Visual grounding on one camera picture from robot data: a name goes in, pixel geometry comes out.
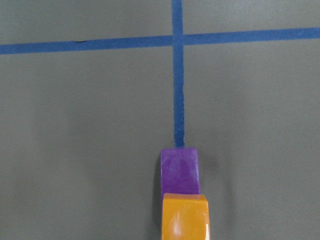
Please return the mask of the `purple trapezoid block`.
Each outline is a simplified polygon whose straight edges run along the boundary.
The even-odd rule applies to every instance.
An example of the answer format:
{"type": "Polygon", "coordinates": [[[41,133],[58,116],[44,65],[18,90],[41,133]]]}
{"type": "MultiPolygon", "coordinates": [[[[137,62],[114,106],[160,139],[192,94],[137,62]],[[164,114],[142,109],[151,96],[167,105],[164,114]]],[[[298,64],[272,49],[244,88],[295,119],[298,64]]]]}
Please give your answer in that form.
{"type": "Polygon", "coordinates": [[[201,193],[198,150],[168,148],[160,153],[161,194],[201,193]]]}

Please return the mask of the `orange trapezoid block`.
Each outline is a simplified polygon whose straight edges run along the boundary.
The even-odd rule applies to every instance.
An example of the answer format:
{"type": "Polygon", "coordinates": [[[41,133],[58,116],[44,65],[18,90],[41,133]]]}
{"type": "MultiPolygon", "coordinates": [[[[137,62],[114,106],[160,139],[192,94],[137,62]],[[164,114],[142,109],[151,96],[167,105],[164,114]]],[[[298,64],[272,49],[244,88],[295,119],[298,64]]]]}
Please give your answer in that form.
{"type": "Polygon", "coordinates": [[[162,240],[209,240],[210,215],[203,194],[165,193],[162,201],[162,240]]]}

